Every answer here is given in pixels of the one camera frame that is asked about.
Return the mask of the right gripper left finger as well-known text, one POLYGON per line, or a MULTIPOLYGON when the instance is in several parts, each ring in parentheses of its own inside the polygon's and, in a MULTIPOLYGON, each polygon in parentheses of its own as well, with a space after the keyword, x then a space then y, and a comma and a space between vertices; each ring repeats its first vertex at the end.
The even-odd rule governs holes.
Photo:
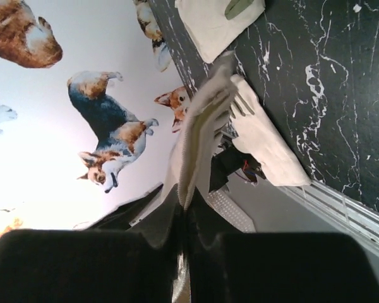
POLYGON ((177 190, 128 230, 13 230, 0 238, 0 302, 171 302, 177 190))

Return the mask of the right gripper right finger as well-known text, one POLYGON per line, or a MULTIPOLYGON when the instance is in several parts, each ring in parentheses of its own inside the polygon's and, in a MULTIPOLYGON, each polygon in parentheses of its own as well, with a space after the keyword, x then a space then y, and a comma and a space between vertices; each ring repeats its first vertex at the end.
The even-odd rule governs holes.
POLYGON ((379 302, 368 258, 348 235, 243 233, 200 193, 186 223, 193 302, 379 302))

